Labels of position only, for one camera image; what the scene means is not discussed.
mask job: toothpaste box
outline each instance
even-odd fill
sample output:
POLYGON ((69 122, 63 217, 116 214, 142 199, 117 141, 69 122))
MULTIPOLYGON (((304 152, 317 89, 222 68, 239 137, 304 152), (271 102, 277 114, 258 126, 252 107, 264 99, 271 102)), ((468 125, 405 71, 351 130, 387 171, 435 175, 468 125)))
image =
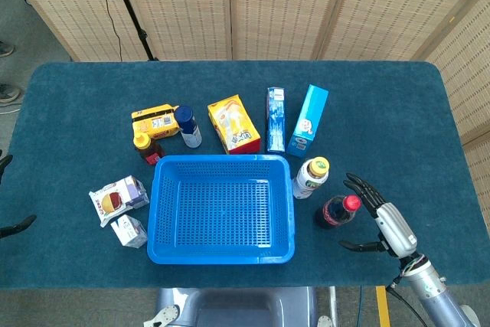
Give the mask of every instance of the toothpaste box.
POLYGON ((125 247, 139 248, 148 240, 148 235, 141 222, 127 214, 115 220, 110 226, 125 247))
POLYGON ((286 150, 286 119, 284 114, 284 89, 267 89, 267 151, 283 153, 286 150))
POLYGON ((286 150, 290 155, 304 157, 315 138, 327 102, 328 91, 309 85, 298 122, 286 150))

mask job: snack bag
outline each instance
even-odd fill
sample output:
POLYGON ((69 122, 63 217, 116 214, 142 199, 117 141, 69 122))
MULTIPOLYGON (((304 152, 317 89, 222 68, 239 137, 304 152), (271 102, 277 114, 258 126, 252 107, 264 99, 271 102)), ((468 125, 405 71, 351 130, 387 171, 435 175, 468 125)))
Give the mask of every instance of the snack bag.
POLYGON ((96 192, 89 192, 100 219, 100 226, 106 226, 113 218, 133 208, 149 203, 143 184, 134 176, 111 183, 96 192))
POLYGON ((226 153, 255 153, 260 136, 238 95, 207 106, 209 118, 226 153))

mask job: red bottle cap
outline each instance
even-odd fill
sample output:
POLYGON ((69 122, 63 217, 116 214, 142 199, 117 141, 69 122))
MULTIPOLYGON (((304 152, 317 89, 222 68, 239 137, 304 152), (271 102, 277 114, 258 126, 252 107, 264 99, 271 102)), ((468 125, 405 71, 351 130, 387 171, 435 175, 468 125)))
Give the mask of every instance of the red bottle cap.
POLYGON ((357 195, 348 195, 344 198, 344 208, 354 212, 361 208, 361 199, 357 195))

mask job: yellow package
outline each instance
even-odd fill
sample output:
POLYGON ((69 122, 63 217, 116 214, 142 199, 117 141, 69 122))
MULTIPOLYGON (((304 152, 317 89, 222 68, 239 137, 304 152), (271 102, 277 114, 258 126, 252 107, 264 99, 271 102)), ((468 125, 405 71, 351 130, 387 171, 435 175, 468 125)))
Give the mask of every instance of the yellow package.
POLYGON ((173 136, 178 132, 174 111, 178 106, 167 103, 131 113, 134 133, 146 133, 153 139, 173 136))
POLYGON ((260 150, 260 136, 238 95, 207 106, 213 127, 227 153, 254 153, 260 150))

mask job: white bottle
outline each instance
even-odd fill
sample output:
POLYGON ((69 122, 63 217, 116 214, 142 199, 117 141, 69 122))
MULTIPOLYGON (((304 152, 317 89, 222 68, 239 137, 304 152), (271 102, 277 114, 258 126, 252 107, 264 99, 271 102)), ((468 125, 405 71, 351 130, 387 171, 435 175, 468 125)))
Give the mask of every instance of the white bottle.
POLYGON ((194 119, 192 108, 186 105, 180 105, 174 111, 174 118, 181 130, 182 138, 187 147, 195 149, 202 142, 201 132, 194 119))
POLYGON ((327 181, 329 169, 330 164, 324 157, 307 160, 292 180, 292 194, 295 198, 304 199, 312 195, 315 189, 327 181))

